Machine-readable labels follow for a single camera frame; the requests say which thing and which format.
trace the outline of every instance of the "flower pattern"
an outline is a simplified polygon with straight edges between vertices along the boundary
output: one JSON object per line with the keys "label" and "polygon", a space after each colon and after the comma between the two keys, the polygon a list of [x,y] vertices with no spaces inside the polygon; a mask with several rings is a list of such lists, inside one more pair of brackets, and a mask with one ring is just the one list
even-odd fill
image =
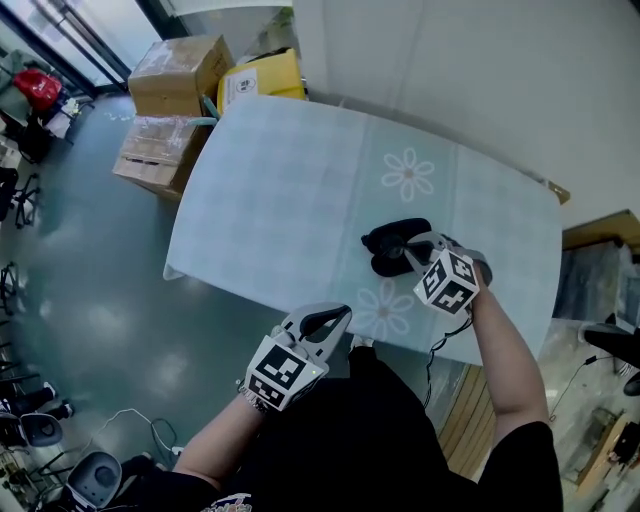
{"label": "flower pattern", "polygon": [[395,296],[396,285],[392,279],[380,282],[378,295],[367,288],[358,290],[358,310],[352,325],[365,330],[368,336],[385,341],[390,331],[404,335],[409,332],[409,322],[401,315],[413,307],[411,295]]}
{"label": "flower pattern", "polygon": [[400,197],[403,202],[413,201],[416,189],[423,194],[433,194],[433,185],[426,176],[431,174],[435,167],[426,160],[418,163],[415,149],[405,149],[402,160],[387,153],[384,155],[384,163],[391,169],[391,172],[382,176],[382,184],[385,187],[400,185]]}

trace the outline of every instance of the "yellow package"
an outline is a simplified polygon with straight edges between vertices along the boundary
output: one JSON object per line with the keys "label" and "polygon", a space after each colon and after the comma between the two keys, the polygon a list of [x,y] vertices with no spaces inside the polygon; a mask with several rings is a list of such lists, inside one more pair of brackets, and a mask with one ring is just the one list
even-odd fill
{"label": "yellow package", "polygon": [[227,71],[218,84],[218,110],[223,114],[234,101],[256,94],[304,100],[304,86],[293,49]]}

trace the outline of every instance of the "light blue tablecloth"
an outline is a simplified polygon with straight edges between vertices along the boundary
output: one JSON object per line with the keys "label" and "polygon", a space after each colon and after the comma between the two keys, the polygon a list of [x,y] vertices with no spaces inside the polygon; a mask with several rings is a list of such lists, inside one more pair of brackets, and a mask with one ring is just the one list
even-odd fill
{"label": "light blue tablecloth", "polygon": [[[377,276],[360,241],[409,217],[486,254],[492,289],[537,355],[560,266],[555,195],[458,144],[322,104],[256,96],[225,113],[189,180],[165,277],[282,311],[341,301],[352,332],[426,352],[464,317],[423,306],[415,275]],[[480,363],[471,330],[441,354]]]}

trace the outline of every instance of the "person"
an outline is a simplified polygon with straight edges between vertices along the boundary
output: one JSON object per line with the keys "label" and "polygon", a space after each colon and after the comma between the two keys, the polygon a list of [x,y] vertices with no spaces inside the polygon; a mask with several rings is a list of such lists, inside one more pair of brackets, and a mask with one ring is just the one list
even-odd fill
{"label": "person", "polygon": [[448,469],[422,402],[370,343],[356,340],[349,379],[323,379],[283,412],[264,414],[238,395],[188,443],[173,472],[149,482],[138,507],[562,510],[540,371],[492,292],[480,288],[473,327],[496,423],[477,484]]}
{"label": "person", "polygon": [[[6,395],[6,397],[0,398],[0,412],[10,413],[18,417],[36,412],[47,402],[50,402],[58,396],[57,391],[48,382],[45,382],[41,389],[33,393],[20,396],[6,392],[1,394]],[[43,414],[48,414],[57,420],[62,420],[71,418],[74,414],[74,409],[69,402],[64,400],[61,405],[44,411]]]}

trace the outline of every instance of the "printed logo on shirt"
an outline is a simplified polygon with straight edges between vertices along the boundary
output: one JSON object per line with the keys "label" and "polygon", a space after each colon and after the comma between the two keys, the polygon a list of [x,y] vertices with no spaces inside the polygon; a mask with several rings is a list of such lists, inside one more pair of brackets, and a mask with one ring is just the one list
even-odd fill
{"label": "printed logo on shirt", "polygon": [[234,494],[216,502],[202,512],[251,512],[251,494]]}

